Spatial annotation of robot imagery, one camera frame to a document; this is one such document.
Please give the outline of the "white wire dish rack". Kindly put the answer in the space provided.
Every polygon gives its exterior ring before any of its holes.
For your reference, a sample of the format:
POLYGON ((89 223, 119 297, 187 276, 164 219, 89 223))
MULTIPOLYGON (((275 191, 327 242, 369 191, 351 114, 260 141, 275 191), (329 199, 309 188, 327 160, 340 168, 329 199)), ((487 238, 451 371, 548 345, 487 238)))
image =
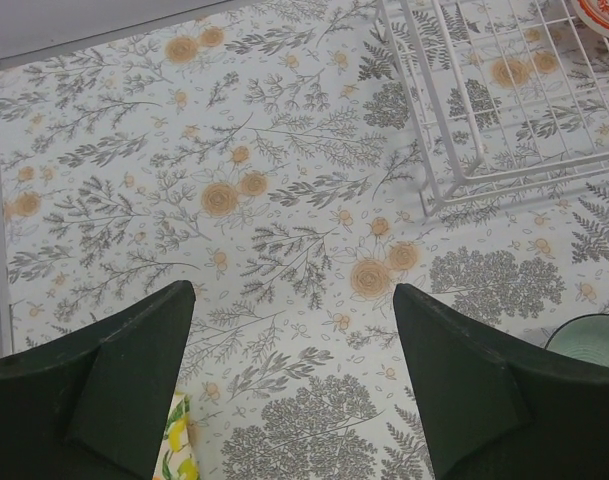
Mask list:
POLYGON ((585 2, 382 1, 375 27, 426 214, 609 173, 609 29, 585 2))

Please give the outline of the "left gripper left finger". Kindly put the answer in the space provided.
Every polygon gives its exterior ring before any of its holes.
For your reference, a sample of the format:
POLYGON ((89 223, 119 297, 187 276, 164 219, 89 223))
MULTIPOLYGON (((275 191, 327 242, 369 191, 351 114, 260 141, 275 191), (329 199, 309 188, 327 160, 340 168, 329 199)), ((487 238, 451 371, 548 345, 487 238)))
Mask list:
POLYGON ((150 479, 195 305, 175 281, 0 359, 0 479, 150 479))

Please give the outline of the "red white floral bowl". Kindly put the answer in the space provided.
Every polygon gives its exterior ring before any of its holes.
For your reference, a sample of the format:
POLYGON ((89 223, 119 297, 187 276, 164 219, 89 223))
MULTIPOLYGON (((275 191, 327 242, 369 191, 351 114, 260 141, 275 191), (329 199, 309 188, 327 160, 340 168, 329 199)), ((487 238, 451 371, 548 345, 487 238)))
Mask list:
POLYGON ((609 0, 573 0, 572 5, 591 30, 609 39, 609 0))

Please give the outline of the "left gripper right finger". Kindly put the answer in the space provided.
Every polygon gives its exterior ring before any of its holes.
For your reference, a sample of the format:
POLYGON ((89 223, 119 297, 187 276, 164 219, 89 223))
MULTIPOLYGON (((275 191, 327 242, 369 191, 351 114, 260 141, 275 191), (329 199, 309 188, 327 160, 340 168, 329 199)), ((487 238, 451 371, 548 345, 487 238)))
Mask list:
POLYGON ((609 367, 471 319, 410 284, 394 313, 438 479, 609 479, 609 367))

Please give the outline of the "pale green celadon bowl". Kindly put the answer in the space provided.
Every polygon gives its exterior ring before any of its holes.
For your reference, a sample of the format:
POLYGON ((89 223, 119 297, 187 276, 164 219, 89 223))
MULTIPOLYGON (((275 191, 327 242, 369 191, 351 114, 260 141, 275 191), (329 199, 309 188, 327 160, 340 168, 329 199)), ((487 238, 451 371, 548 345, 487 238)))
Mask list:
POLYGON ((583 315, 567 321, 553 332, 545 349, 609 367, 609 314, 583 315))

